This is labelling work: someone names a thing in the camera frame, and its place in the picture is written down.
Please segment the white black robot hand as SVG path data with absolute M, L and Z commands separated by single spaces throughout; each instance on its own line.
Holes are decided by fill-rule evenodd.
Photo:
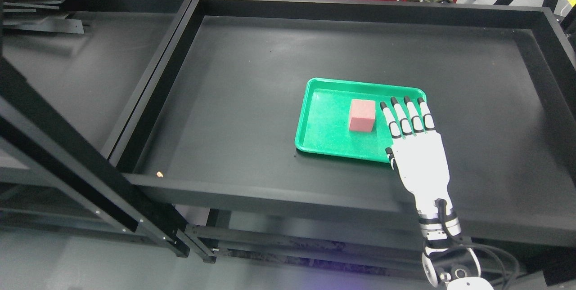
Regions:
M 386 148 L 390 165 L 414 196 L 418 214 L 424 218 L 436 216 L 439 203 L 444 204 L 446 213 L 452 213 L 444 143 L 428 104 L 423 98 L 414 103 L 408 96 L 404 102 L 402 106 L 392 97 L 389 103 L 380 103 L 391 135 L 391 146 Z

